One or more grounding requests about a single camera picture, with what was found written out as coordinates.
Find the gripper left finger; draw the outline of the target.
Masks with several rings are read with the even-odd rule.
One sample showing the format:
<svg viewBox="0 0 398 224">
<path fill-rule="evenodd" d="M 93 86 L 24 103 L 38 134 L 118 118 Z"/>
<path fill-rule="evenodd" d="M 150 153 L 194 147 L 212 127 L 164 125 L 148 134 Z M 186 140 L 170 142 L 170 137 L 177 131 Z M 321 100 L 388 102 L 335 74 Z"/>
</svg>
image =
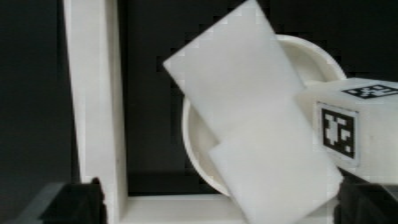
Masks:
<svg viewBox="0 0 398 224">
<path fill-rule="evenodd" d="M 109 224 L 100 179 L 90 183 L 51 183 L 11 224 Z"/>
</svg>

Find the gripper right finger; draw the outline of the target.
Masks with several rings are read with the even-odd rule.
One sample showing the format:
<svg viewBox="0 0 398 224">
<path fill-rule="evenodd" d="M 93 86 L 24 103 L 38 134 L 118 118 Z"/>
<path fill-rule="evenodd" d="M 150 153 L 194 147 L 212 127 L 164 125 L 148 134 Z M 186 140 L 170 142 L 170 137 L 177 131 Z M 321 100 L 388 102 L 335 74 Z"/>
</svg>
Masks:
<svg viewBox="0 0 398 224">
<path fill-rule="evenodd" d="M 335 224 L 398 224 L 398 184 L 369 182 L 342 170 Z"/>
</svg>

